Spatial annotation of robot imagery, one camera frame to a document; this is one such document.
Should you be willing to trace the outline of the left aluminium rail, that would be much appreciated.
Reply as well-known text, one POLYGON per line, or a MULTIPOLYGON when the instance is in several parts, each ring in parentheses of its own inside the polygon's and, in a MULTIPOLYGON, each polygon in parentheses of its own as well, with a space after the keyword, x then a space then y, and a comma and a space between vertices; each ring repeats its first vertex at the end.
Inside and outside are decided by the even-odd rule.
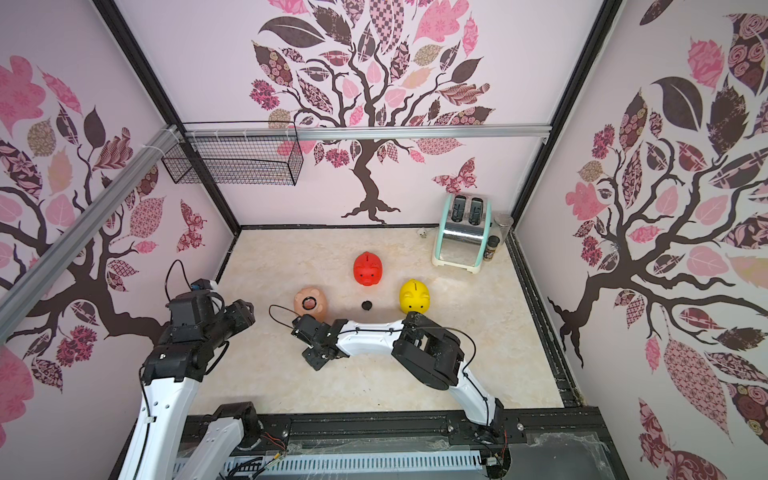
POLYGON ((128 196, 144 175, 163 155, 179 143, 178 128, 161 128, 134 159, 117 175, 110 186, 85 208, 41 256, 31 271, 21 277, 1 299, 1 341, 6 342, 31 309, 49 291, 64 270, 98 233, 108 217, 128 196))

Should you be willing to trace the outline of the yellow piggy bank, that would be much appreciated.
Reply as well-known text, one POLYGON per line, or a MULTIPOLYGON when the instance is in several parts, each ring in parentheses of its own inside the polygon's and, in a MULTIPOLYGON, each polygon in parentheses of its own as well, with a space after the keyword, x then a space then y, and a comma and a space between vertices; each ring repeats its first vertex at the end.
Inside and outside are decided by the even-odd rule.
POLYGON ((423 282, 410 279, 400 289, 399 304, 401 311, 405 314, 410 312, 425 314, 431 304, 429 289, 423 282))

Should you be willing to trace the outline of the back aluminium rail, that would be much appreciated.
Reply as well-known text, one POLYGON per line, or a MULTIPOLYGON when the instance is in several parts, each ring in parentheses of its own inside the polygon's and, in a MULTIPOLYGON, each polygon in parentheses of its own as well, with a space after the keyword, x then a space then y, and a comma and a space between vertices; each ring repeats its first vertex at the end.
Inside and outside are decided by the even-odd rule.
POLYGON ((311 127, 298 128, 248 128, 243 126, 219 129, 188 129, 186 139, 212 138, 224 140, 236 138, 260 140, 266 137, 288 140, 376 140, 376 139, 422 139, 422 138, 547 138, 552 127, 544 124, 470 125, 470 126, 419 126, 419 127, 311 127))

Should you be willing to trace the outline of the black base frame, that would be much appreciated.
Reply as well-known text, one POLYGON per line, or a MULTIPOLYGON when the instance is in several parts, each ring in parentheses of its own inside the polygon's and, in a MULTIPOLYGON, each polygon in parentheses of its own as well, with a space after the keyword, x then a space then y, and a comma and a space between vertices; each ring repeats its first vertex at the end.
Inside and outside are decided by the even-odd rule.
MULTIPOLYGON (((207 415, 188 414, 173 473, 207 431, 207 415)), ((229 457, 287 454, 473 451, 486 473, 366 474, 349 478, 623 479, 627 473, 595 407, 504 409, 502 433, 486 441, 461 410, 258 414, 260 441, 229 457)), ((118 474, 130 440, 112 471, 118 474)))

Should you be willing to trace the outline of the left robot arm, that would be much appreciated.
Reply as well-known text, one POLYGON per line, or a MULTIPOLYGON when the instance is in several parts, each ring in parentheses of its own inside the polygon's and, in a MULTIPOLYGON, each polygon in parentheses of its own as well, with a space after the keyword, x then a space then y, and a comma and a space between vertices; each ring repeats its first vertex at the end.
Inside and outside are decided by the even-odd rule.
MULTIPOLYGON (((140 368, 141 403, 120 479, 171 477, 192 403, 217 364, 215 351, 255 323, 251 303, 217 308, 222 302, 217 294, 169 302, 170 323, 140 368)), ((180 479, 217 478, 236 447, 259 442, 264 430, 251 402, 221 405, 204 419, 207 431, 180 479)))

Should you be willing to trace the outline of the aluminium rail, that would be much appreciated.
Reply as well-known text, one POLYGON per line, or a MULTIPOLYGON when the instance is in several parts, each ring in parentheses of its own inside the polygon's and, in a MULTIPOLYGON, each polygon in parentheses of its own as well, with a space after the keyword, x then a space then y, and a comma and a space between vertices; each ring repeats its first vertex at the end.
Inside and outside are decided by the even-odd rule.
POLYGON ((547 138, 552 127, 544 124, 470 125, 470 126, 419 126, 419 127, 311 127, 298 128, 248 128, 243 126, 219 129, 188 129, 186 139, 212 138, 224 140, 236 138, 260 140, 266 137, 288 140, 376 140, 376 139, 422 139, 422 138, 547 138))
POLYGON ((41 256, 31 271, 21 277, 1 299, 1 341, 6 342, 31 309, 49 291, 64 270, 98 233, 108 217, 128 196, 144 175, 163 155, 179 143, 178 128, 161 128, 134 159, 117 175, 110 186, 85 208, 41 256))

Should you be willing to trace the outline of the peach piggy bank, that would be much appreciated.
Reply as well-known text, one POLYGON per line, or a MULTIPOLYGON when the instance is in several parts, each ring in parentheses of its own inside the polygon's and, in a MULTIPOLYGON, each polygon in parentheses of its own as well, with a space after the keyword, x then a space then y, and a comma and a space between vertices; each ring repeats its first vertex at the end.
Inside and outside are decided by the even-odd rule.
POLYGON ((324 292, 315 286, 302 288, 294 295, 293 310, 298 315, 310 315, 324 322, 328 314, 328 306, 324 292))

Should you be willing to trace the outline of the mint chrome toaster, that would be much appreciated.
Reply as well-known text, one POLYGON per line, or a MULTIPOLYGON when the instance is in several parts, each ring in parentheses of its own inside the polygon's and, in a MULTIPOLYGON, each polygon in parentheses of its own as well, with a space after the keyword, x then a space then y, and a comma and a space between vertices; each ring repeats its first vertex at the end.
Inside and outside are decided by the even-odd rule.
POLYGON ((431 262, 478 274, 490 237, 490 203, 481 196, 449 194, 434 241, 431 262))

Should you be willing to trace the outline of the glass jar behind toaster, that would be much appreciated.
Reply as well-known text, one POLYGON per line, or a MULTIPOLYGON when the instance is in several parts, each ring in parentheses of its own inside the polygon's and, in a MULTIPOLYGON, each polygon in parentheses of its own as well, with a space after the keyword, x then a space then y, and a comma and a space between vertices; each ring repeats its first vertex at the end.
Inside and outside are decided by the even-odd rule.
POLYGON ((497 249, 505 244, 513 224, 513 218, 507 213, 495 212, 492 214, 489 237, 483 254, 484 262, 490 262, 497 249))

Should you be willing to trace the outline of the red piggy bank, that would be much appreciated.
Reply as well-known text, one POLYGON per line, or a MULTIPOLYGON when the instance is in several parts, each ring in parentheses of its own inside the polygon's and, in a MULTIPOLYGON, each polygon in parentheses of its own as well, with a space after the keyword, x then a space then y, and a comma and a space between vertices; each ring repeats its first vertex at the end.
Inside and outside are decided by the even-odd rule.
POLYGON ((360 254, 353 264, 353 277, 362 286, 377 285, 383 276, 383 264, 374 253, 364 252, 360 254))

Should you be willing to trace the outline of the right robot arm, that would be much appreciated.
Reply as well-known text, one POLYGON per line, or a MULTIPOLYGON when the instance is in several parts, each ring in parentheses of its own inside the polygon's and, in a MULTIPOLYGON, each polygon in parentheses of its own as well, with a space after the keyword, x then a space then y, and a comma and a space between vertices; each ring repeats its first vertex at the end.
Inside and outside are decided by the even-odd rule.
POLYGON ((423 385, 449 392, 479 437, 490 441, 502 433, 504 405, 471 371, 476 354, 463 351, 463 333, 455 328, 418 312, 383 324, 346 319, 327 324, 305 314, 292 321, 292 335, 307 345, 302 357, 316 371, 341 358, 390 356, 423 385))

